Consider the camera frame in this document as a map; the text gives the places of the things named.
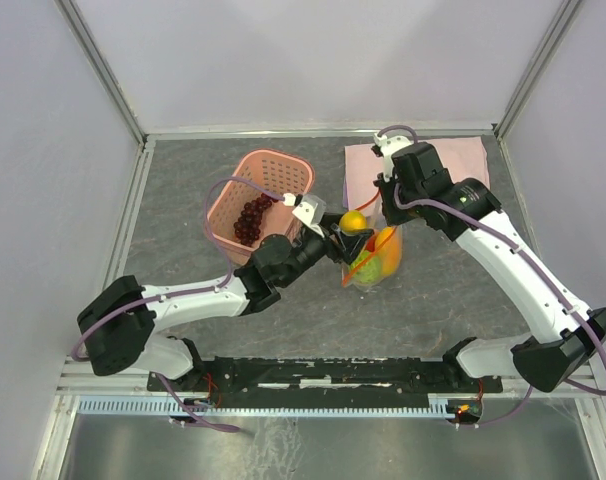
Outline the dark red grape bunch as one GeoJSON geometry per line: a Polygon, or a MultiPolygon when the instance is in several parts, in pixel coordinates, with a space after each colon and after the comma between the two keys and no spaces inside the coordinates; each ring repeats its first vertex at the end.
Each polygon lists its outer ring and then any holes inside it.
{"type": "Polygon", "coordinates": [[[233,224],[234,236],[241,245],[251,247],[259,240],[264,215],[273,204],[274,200],[266,194],[244,204],[233,224]]]}

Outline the pink plastic perforated basket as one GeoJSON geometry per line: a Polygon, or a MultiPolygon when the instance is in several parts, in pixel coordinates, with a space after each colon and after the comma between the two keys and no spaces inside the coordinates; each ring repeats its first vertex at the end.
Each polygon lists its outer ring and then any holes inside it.
{"type": "Polygon", "coordinates": [[[237,265],[245,264],[260,242],[271,234],[293,240],[301,223],[292,209],[269,195],[306,194],[314,170],[305,160],[275,150],[247,154],[209,207],[207,220],[213,239],[237,265]]]}

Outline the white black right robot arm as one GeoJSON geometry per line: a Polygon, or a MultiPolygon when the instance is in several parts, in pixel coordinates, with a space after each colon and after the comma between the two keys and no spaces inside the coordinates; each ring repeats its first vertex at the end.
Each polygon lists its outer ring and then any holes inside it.
{"type": "Polygon", "coordinates": [[[605,354],[606,307],[589,307],[551,273],[482,181],[453,181],[427,142],[381,136],[372,151],[383,161],[374,184],[387,224],[422,219],[444,233],[486,270],[529,327],[521,336],[464,341],[441,368],[446,386],[464,391],[480,377],[520,376],[549,393],[605,354]]]}

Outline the green custard apple toy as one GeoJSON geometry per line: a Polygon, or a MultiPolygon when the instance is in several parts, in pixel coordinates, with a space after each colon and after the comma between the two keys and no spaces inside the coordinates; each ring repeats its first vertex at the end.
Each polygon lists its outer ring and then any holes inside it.
{"type": "Polygon", "coordinates": [[[362,251],[350,265],[351,281],[358,285],[373,286],[385,278],[383,262],[378,254],[362,251]]]}

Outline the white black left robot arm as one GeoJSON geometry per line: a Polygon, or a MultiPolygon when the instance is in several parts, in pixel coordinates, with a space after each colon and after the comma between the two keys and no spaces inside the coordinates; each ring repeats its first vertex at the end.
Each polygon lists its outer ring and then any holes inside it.
{"type": "Polygon", "coordinates": [[[98,377],[128,368],[147,370],[192,390],[204,378],[194,343],[165,331],[214,317],[260,313],[281,298],[318,261],[357,259],[374,232],[345,233],[338,226],[315,232],[303,227],[295,241],[265,237],[247,263],[219,278],[174,286],[142,285],[133,275],[113,281],[77,317],[81,338],[74,359],[98,377]]]}

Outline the clear zip top bag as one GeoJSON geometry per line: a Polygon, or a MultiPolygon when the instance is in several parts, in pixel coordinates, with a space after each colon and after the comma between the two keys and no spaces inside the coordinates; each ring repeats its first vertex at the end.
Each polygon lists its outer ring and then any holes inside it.
{"type": "MultiPolygon", "coordinates": [[[[380,197],[379,192],[377,192],[375,194],[375,196],[372,197],[369,201],[367,201],[366,203],[357,207],[356,209],[353,209],[353,210],[359,210],[367,218],[368,228],[373,230],[373,237],[369,240],[368,244],[362,251],[367,250],[367,251],[375,253],[375,239],[376,239],[377,234],[385,227],[396,227],[402,231],[402,257],[403,257],[403,229],[401,226],[387,226],[385,223],[385,218],[382,214],[381,207],[382,207],[381,197],[380,197]]],[[[392,277],[393,275],[391,275],[389,277],[385,277],[382,281],[392,277]]],[[[350,265],[344,266],[343,270],[342,270],[342,286],[343,287],[354,286],[361,290],[369,290],[382,282],[382,281],[380,281],[379,283],[377,283],[373,286],[364,287],[364,286],[358,286],[358,285],[354,284],[351,281],[351,277],[352,277],[352,275],[350,273],[350,265]]]]}

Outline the orange toy fruit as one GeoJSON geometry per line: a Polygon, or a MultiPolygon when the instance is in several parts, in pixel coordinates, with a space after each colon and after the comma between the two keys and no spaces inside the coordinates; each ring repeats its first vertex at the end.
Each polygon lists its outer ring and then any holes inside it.
{"type": "Polygon", "coordinates": [[[380,260],[381,275],[393,275],[402,259],[402,231],[396,227],[383,228],[375,239],[375,253],[380,260]]]}

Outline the yellow toy mango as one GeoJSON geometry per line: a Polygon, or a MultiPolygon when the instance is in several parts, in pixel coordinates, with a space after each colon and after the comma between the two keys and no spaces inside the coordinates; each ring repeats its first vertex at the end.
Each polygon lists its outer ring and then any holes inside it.
{"type": "Polygon", "coordinates": [[[350,210],[341,216],[339,225],[344,229],[368,228],[368,220],[359,210],[350,210]]]}

